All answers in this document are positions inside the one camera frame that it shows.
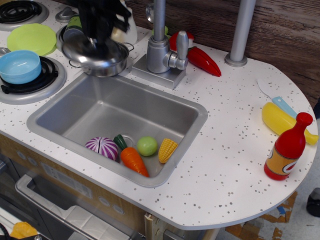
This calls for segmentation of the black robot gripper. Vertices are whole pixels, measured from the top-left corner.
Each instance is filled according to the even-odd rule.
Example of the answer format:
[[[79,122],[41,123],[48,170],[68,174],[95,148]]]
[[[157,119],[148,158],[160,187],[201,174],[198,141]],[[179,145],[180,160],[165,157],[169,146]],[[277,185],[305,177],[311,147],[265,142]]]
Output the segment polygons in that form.
[[[78,9],[82,31],[88,37],[92,53],[115,57],[118,45],[110,36],[113,28],[128,31],[131,12],[119,0],[70,0],[69,3]]]

